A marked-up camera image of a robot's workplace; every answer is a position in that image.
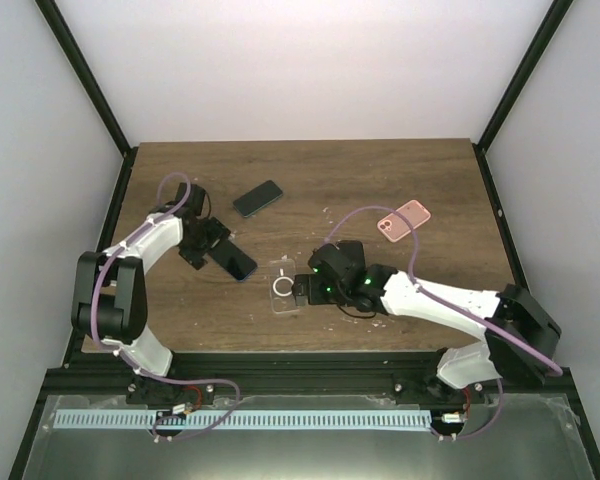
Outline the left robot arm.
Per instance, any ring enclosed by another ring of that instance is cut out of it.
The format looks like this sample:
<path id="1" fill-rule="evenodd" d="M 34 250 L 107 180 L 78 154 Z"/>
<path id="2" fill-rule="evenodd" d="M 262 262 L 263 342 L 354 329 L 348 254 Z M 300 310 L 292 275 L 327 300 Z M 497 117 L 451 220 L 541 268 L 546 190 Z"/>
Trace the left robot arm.
<path id="1" fill-rule="evenodd" d="M 151 377 L 150 393 L 161 403 L 176 402 L 183 377 L 172 371 L 173 352 L 148 325 L 145 276 L 175 248 L 196 270 L 229 231 L 204 209 L 211 208 L 206 190 L 185 180 L 173 200 L 160 202 L 123 240 L 100 252 L 85 252 L 77 263 L 71 311 L 75 330 L 96 346 L 123 357 L 138 375 Z"/>

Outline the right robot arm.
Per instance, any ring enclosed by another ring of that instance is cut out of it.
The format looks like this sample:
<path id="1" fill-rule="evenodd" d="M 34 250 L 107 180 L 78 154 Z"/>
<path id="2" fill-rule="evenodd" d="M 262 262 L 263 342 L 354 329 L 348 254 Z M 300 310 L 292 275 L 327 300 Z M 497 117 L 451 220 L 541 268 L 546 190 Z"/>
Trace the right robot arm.
<path id="1" fill-rule="evenodd" d="M 425 393 L 435 402 L 448 402 L 476 383 L 506 380 L 539 388 L 563 373 L 554 360 L 561 329 L 523 287 L 469 290 L 425 281 L 412 270 L 366 263 L 358 241 L 326 243 L 308 266 L 309 273 L 296 275 L 291 287 L 297 305 L 413 317 L 473 338 L 467 346 L 443 348 L 435 370 L 425 376 Z"/>

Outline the clear phone case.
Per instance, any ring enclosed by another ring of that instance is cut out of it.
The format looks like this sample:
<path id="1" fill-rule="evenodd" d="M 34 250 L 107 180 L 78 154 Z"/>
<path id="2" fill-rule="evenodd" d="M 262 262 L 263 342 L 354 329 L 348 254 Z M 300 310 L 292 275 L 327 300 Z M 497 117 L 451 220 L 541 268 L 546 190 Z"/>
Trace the clear phone case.
<path id="1" fill-rule="evenodd" d="M 292 289 L 296 264 L 291 259 L 280 259 L 268 264 L 271 308 L 276 315 L 287 315 L 299 310 Z"/>

